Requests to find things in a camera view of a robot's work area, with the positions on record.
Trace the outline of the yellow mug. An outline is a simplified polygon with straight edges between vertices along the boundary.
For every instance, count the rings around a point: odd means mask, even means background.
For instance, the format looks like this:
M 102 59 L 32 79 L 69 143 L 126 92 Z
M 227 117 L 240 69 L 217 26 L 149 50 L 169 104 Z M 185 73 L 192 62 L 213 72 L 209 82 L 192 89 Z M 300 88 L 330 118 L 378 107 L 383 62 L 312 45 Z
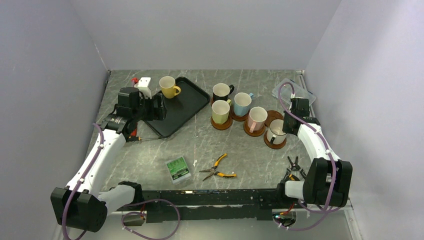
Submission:
M 181 88 L 176 85 L 176 80 L 171 76 L 162 77 L 159 80 L 159 86 L 167 99 L 172 99 L 182 92 Z

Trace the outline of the white ribbed mug black handle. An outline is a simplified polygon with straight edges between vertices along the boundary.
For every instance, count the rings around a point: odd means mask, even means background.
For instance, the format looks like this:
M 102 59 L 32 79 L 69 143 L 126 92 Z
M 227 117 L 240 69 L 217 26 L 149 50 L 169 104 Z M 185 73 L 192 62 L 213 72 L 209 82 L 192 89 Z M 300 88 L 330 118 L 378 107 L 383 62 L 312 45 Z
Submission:
M 283 125 L 283 119 L 275 119 L 270 122 L 266 139 L 271 145 L 280 145 L 286 140 L 287 134 L 283 131 Z

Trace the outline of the pink mug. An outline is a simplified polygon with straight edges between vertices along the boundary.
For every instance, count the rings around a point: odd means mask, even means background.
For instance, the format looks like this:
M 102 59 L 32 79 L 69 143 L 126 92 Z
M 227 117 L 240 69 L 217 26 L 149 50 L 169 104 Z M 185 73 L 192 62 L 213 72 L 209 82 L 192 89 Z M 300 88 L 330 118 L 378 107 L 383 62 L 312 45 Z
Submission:
M 247 119 L 247 129 L 249 133 L 261 130 L 268 118 L 268 112 L 260 106 L 251 108 Z

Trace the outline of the blue mug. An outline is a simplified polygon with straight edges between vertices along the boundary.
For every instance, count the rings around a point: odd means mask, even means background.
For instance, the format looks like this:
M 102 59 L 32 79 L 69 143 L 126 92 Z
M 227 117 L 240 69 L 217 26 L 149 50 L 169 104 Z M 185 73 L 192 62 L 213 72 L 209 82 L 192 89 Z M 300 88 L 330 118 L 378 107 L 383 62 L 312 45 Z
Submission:
M 252 100 L 254 98 L 253 93 L 245 93 L 245 92 L 239 92 L 234 97 L 234 107 L 233 112 L 238 117 L 245 116 L 252 104 Z

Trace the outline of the green mug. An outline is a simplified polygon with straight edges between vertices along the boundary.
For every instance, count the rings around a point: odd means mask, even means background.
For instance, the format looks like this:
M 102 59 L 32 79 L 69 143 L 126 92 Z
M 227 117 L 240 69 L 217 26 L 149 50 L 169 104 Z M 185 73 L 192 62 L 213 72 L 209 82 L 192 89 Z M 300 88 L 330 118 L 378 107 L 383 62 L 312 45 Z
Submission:
M 217 125 L 223 125 L 229 118 L 232 101 L 216 100 L 211 106 L 211 117 Z

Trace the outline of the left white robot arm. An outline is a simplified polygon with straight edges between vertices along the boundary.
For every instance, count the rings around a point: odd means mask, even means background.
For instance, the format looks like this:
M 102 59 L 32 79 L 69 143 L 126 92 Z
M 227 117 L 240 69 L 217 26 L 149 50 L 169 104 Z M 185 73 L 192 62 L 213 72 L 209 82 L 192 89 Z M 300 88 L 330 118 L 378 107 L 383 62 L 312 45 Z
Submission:
M 127 206 L 139 209 L 144 203 L 142 187 L 135 182 L 124 182 L 101 194 L 101 187 L 118 151 L 127 143 L 139 121 L 162 121 L 167 109 L 162 93 L 152 96 L 137 87 L 119 90 L 113 111 L 95 124 L 96 142 L 75 176 L 64 188 L 56 187 L 51 195 L 57 223 L 83 232 L 98 232 L 106 218 L 117 209 Z

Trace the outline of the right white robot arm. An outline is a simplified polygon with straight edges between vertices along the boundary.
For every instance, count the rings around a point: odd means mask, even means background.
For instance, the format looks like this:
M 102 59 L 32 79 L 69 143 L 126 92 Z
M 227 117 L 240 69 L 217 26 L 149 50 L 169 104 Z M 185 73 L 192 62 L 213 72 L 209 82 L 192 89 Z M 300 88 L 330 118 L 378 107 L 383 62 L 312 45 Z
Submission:
M 277 186 L 276 203 L 289 207 L 294 201 L 301 207 L 316 205 L 319 213 L 331 213 L 348 201 L 353 167 L 340 160 L 325 139 L 318 119 L 310 116 L 307 98 L 290 96 L 290 109 L 284 110 L 282 130 L 297 136 L 311 160 L 303 181 L 284 179 Z

